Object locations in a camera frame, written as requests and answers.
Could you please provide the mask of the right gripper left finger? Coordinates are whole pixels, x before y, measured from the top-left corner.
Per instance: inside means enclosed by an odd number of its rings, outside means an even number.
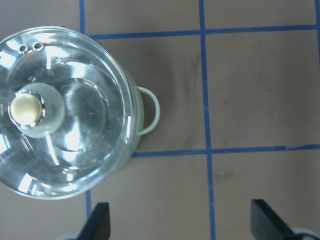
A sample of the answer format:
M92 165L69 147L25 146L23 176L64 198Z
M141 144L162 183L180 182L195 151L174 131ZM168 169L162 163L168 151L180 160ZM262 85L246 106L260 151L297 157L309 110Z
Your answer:
M99 202L80 231L78 240L109 240L111 237L110 207Z

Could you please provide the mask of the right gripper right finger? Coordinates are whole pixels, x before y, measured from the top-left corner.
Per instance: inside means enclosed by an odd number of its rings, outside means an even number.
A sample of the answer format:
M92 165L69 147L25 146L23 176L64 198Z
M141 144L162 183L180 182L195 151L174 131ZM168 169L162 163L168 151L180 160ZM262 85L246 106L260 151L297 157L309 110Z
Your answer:
M263 199L251 200L250 231L255 240L295 239L295 233Z

